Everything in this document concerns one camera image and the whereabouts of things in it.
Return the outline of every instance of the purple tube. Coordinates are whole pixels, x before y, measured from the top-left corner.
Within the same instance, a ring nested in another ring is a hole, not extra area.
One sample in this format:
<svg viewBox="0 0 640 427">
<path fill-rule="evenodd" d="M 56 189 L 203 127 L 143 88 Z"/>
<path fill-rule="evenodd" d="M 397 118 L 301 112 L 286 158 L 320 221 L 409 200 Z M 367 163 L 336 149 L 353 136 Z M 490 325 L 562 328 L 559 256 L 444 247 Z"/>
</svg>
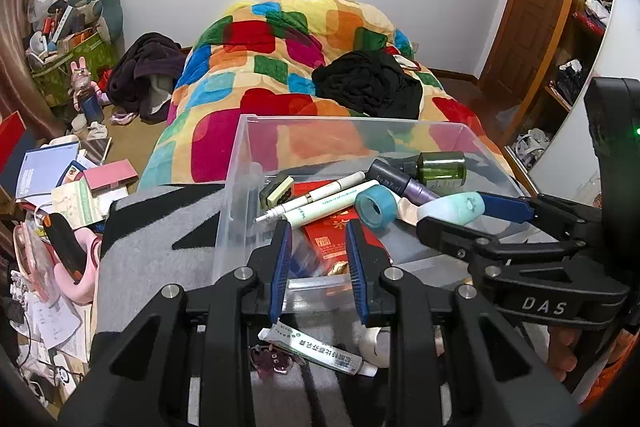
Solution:
<svg viewBox="0 0 640 427">
<path fill-rule="evenodd" d="M 398 196 L 407 198 L 418 206 L 439 198 L 435 192 L 379 159 L 373 160 L 367 171 L 367 180 L 377 181 Z"/>
</svg>

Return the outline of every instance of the floor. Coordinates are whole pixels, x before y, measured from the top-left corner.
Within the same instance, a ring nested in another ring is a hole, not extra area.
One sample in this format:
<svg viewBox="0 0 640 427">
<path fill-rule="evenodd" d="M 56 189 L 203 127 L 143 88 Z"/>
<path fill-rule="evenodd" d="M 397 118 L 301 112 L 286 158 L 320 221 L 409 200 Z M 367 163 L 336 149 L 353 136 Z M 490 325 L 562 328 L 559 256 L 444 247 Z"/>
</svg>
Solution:
<svg viewBox="0 0 640 427">
<path fill-rule="evenodd" d="M 127 125 L 118 125 L 109 122 L 112 110 L 113 105 L 104 108 L 103 124 L 107 126 L 109 136 L 113 138 L 107 162 L 129 160 L 138 176 L 142 176 L 149 156 L 151 156 L 158 138 L 166 127 L 166 122 L 149 125 L 137 117 Z M 129 194 L 134 193 L 137 187 L 138 182 L 129 185 Z"/>
<path fill-rule="evenodd" d="M 441 78 L 438 80 L 444 87 L 447 94 L 463 103 L 471 109 L 476 115 L 486 135 L 496 144 L 500 144 L 504 127 L 500 124 L 496 116 L 514 105 L 512 101 L 500 100 L 495 101 L 492 97 L 485 95 L 476 84 L 467 80 L 459 80 L 456 78 Z"/>
</svg>

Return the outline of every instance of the curtain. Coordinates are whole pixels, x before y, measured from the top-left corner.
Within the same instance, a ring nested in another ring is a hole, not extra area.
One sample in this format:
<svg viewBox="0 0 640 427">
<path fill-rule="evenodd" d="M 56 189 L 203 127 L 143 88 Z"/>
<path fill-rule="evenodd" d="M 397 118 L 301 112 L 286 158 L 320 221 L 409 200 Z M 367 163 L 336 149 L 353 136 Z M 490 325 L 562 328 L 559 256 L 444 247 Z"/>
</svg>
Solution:
<svg viewBox="0 0 640 427">
<path fill-rule="evenodd" d="M 22 40 L 30 35 L 28 2 L 0 0 L 0 116 L 18 110 L 37 138 L 50 139 L 62 136 L 64 128 L 35 86 L 24 59 Z"/>
<path fill-rule="evenodd" d="M 0 251 L 4 250 L 11 257 L 15 257 L 14 234 L 4 224 L 0 223 Z"/>
</svg>

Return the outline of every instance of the bunny figurine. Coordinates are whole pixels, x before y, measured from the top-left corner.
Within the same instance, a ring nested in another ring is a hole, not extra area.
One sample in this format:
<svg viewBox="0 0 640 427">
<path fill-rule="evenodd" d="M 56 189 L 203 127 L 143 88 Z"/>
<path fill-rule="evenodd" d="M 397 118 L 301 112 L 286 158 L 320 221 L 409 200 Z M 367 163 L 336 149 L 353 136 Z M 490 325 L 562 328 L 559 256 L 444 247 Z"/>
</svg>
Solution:
<svg viewBox="0 0 640 427">
<path fill-rule="evenodd" d="M 71 86 L 74 91 L 74 107 L 76 111 L 80 112 L 80 105 L 78 102 L 78 96 L 81 95 L 81 98 L 84 98 L 89 94 L 89 90 L 93 89 L 95 91 L 95 96 L 100 101 L 100 105 L 106 105 L 109 103 L 106 94 L 102 93 L 98 84 L 91 80 L 91 73 L 86 67 L 86 61 L 84 57 L 80 57 L 78 59 L 78 63 L 71 63 Z"/>
<path fill-rule="evenodd" d="M 106 99 L 98 84 L 92 82 L 91 73 L 86 67 L 84 57 L 78 59 L 78 64 L 71 63 L 71 85 L 74 92 L 74 107 L 76 111 L 82 111 L 86 117 L 86 121 L 91 123 L 97 121 L 101 123 L 104 119 L 102 108 L 100 107 Z"/>
</svg>

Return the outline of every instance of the keychain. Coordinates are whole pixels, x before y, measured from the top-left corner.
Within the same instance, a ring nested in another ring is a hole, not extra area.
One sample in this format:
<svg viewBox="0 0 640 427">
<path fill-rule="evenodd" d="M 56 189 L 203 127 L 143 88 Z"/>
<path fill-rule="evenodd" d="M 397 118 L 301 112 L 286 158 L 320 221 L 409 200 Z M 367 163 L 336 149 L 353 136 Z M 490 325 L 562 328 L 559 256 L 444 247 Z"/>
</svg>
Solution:
<svg viewBox="0 0 640 427">
<path fill-rule="evenodd" d="M 268 346 L 257 344 L 250 348 L 249 355 L 251 364 L 258 371 L 258 376 L 261 380 L 272 376 L 273 373 L 286 375 L 289 369 L 293 367 L 294 362 L 304 363 L 300 357 L 285 353 L 283 350 L 273 346 L 273 344 Z"/>
</svg>

